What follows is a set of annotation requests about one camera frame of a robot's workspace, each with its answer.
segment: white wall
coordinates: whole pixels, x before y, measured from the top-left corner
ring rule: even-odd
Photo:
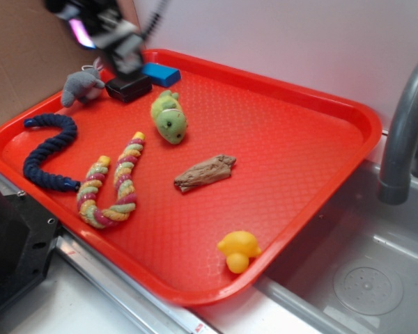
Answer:
[[[141,27],[160,0],[134,0]],[[389,127],[418,62],[418,0],[170,0],[147,44],[366,104]]]

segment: sink drain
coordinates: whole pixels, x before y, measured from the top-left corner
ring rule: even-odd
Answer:
[[[403,298],[401,279],[370,260],[349,262],[334,275],[334,292],[347,308],[363,315],[383,315]]]

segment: sink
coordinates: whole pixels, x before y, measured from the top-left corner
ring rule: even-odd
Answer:
[[[418,179],[386,205],[378,172],[365,161],[258,282],[322,333],[418,333]]]

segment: tray rim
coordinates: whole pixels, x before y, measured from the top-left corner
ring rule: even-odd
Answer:
[[[102,240],[98,231],[84,224],[79,230],[66,228],[74,235],[80,237],[97,252],[112,261],[117,267],[126,272],[131,278],[137,280],[152,293],[160,298],[183,306],[208,305],[233,296],[250,287],[254,281],[265,271],[271,261],[278,256],[284,246],[306,225],[308,220],[321,208],[333,193],[346,181],[348,176],[360,165],[365,156],[376,146],[382,133],[382,125],[379,117],[368,106],[347,100],[342,97],[323,93],[311,88],[305,88],[279,81],[259,74],[253,74],[244,70],[213,63],[193,56],[180,54],[165,49],[151,49],[143,52],[147,62],[180,68],[181,70],[199,74],[225,84],[247,89],[248,84],[254,83],[254,92],[262,95],[284,100],[286,102],[304,106],[313,111],[321,112],[336,118],[345,120],[356,126],[362,133],[363,144],[354,155],[345,162],[337,173],[330,179],[312,199],[307,206],[283,229],[269,245],[267,251],[255,259],[243,274],[239,275],[230,285],[221,289],[213,289],[204,292],[186,292],[167,285],[157,276],[152,276],[149,270],[141,263],[122,253],[112,244]],[[28,115],[37,115],[48,110],[60,110],[62,108],[58,92],[46,100],[36,104],[0,126],[0,147],[8,141],[6,138],[14,138],[23,129],[22,121]],[[7,177],[17,187],[30,193],[45,207],[51,208],[53,214],[61,221],[76,219],[76,215],[67,212],[57,205],[49,196],[22,177],[17,171],[0,159],[0,173]]]

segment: yellow rubber duck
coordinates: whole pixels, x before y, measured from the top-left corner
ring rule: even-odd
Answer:
[[[228,268],[233,273],[245,271],[249,266],[249,258],[262,253],[256,237],[247,231],[228,233],[217,244],[217,248],[226,256]]]

